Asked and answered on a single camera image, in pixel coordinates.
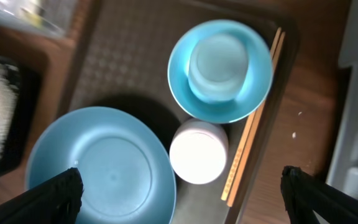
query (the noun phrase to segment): table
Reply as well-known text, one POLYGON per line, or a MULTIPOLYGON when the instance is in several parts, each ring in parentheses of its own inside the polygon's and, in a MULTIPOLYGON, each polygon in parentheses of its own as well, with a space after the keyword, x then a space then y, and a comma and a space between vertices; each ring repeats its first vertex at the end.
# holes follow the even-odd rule
MULTIPOLYGON (((73 28, 63 40, 0 28, 0 51, 14 44, 14 53, 22 55, 24 63, 34 65, 44 76, 22 164, 0 178, 0 204, 24 190, 28 155, 42 131, 55 119, 90 2, 80 1, 73 28)), ((281 8, 294 17, 301 45, 242 222, 289 223, 280 193, 283 167, 300 166, 309 174, 323 177, 328 171, 336 139, 335 121, 340 116, 337 98, 342 75, 337 70, 337 57, 350 0, 258 2, 263 7, 281 8)))

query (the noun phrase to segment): plate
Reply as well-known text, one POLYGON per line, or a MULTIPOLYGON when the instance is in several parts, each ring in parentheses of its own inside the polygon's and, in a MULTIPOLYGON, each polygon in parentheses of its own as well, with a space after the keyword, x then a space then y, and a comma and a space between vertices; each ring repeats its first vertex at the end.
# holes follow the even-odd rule
POLYGON ((177 103, 191 116, 211 123, 232 123, 251 114, 266 98, 272 82, 269 48, 256 31, 236 21, 208 21, 190 29, 177 42, 168 62, 168 83, 177 103), (233 100, 205 103, 190 90, 188 65, 198 41, 215 34, 229 34, 240 40, 247 50, 249 66, 241 91, 233 100))
POLYGON ((25 184, 77 167, 84 184, 76 223, 170 223, 176 183, 157 136, 135 117, 90 107, 51 124, 35 144, 25 184))

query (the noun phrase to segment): wooden chopstick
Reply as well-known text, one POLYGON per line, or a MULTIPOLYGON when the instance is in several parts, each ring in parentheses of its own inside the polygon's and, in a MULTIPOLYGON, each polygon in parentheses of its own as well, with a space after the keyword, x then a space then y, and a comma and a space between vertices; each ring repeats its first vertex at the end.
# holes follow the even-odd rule
MULTIPOLYGON (((273 74, 274 74, 274 72, 276 70, 278 58, 279 58, 279 56, 281 54, 284 38, 285 38, 285 32, 283 32, 281 34, 281 36, 279 38, 279 41, 278 41, 278 44, 277 44, 277 49, 274 52, 274 56, 273 56, 273 74)), ((260 117, 262 116, 262 112, 264 110, 264 106, 265 106, 265 101, 256 109, 255 117, 254 117, 254 120, 252 122, 251 129, 250 129, 250 133, 249 133, 247 141, 246 141, 246 146, 245 146, 245 149, 244 149, 244 153, 242 154, 240 164, 239 164, 239 168, 238 168, 238 171, 237 171, 236 176, 234 178, 233 187, 232 187, 232 189, 231 189, 231 191, 229 193, 229 198, 227 200, 227 205, 229 207, 233 206, 234 199, 236 198, 236 194, 237 194, 237 191, 239 189, 242 174, 244 173, 244 169, 246 168, 248 155, 249 155, 249 152, 251 150, 252 143, 254 142, 254 139, 255 139, 255 135, 256 135, 256 132, 257 132, 258 125, 259 125, 260 117)))
MULTIPOLYGON (((273 39, 272 48, 270 49, 270 56, 272 58, 274 56, 274 52, 276 51, 276 46, 277 46, 278 38, 280 37, 280 34, 281 34, 281 27, 278 28, 276 31, 276 35, 273 39)), ((231 164, 231 168, 229 171, 229 175, 227 176, 226 184, 224 185, 224 188, 223 188, 223 193, 222 193, 221 199, 224 201, 227 200, 227 197, 229 196, 229 192, 230 192, 231 186, 233 184, 234 176, 236 175, 237 168, 238 168, 239 162, 240 162, 240 158, 242 156, 242 153, 244 152, 244 147, 246 145, 246 141, 247 141, 249 131, 251 129, 251 124, 254 120, 254 117, 255 117, 255 112, 252 112, 248 116, 246 125, 244 126, 244 130, 241 134, 241 138, 240 138, 239 145, 237 147, 236 155, 234 156, 233 163, 231 164)))

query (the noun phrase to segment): cup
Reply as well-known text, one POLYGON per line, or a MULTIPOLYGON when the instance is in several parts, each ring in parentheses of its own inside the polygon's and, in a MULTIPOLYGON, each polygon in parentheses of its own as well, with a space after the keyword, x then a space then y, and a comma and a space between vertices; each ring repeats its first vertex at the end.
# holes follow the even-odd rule
POLYGON ((171 143, 172 168, 189 183, 207 184, 224 170, 228 147, 222 127, 191 119, 179 127, 171 143))
POLYGON ((200 40, 190 57, 190 89, 206 103, 230 101, 244 84, 248 62, 244 44, 232 35, 200 40))

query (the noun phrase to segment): blue plate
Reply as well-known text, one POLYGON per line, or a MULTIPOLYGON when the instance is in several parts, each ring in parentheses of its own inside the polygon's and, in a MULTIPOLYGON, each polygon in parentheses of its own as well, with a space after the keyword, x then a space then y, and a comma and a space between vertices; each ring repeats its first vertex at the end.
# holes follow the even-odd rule
POLYGON ((189 30, 173 48, 168 63, 168 82, 173 97, 190 115, 211 123, 231 123, 248 116, 264 101, 273 80, 269 48, 250 27, 236 21, 215 20, 189 30), (205 103, 190 90, 188 64, 199 40, 214 34, 229 34, 246 47, 249 67, 240 93, 224 103, 205 103))
POLYGON ((56 120, 35 144, 28 189, 77 167, 84 184, 76 223, 170 223, 176 184, 157 136, 133 116, 90 107, 56 120))

